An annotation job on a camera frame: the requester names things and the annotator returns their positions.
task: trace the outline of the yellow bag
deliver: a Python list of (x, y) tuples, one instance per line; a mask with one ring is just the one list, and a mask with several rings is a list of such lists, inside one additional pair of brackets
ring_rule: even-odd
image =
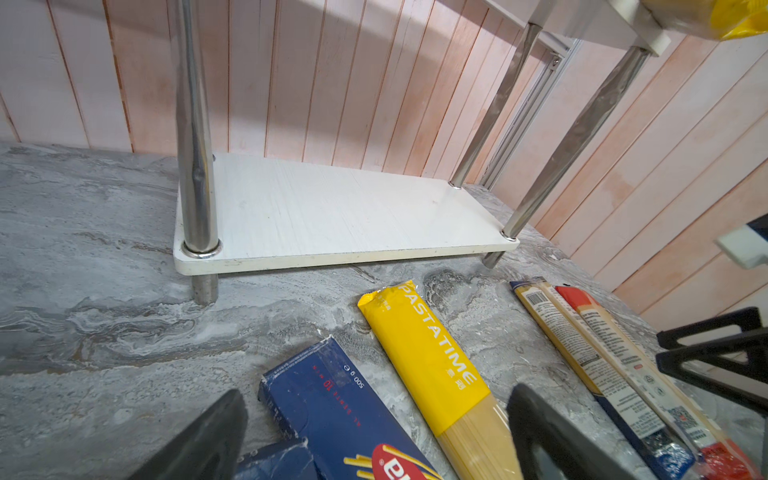
[(521, 480), (506, 419), (491, 390), (412, 281), (357, 306), (461, 480)]
[(643, 0), (665, 28), (730, 40), (768, 32), (768, 0)]

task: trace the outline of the white shelf board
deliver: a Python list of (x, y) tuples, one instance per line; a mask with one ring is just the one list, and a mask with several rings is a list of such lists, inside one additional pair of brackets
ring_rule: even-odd
[(445, 180), (240, 154), (214, 161), (219, 238), (190, 258), (177, 205), (174, 263), (183, 275), (274, 270), (514, 250), (502, 225)]

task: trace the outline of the marble countertop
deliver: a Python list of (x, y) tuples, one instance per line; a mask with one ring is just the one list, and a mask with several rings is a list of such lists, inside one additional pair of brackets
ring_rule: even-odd
[[(499, 220), (511, 211), (468, 190)], [(125, 478), (238, 388), (244, 451), (279, 439), (262, 373), (333, 334), (447, 479), (452, 470), (356, 307), (414, 279), (497, 399), (525, 382), (637, 478), (655, 478), (511, 292), (541, 275), (580, 286), (641, 345), (654, 331), (530, 227), (493, 270), (480, 256), (229, 274), (202, 308), (174, 270), (172, 157), (0, 144), (0, 478)], [(763, 422), (683, 386), (760, 460)]]

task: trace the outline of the blue pasta box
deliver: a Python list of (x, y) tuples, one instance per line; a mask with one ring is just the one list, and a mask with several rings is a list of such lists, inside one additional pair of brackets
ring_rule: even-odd
[(259, 400), (325, 480), (442, 480), (332, 337), (267, 372)]

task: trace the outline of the nutrition label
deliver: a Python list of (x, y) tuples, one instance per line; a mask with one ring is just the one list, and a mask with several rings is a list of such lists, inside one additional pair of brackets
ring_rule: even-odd
[(650, 396), (654, 403), (688, 434), (699, 448), (712, 445), (717, 440), (704, 428), (701, 422), (685, 407), (677, 392), (661, 378), (661, 374), (652, 368), (650, 360), (642, 358), (642, 352), (623, 337), (618, 328), (608, 323), (599, 311), (582, 309), (581, 318), (608, 350), (625, 366), (632, 381), (639, 385)]
[(664, 427), (658, 415), (646, 405), (618, 372), (598, 355), (560, 310), (549, 301), (544, 292), (531, 287), (523, 292), (523, 296), (635, 435), (642, 439)]

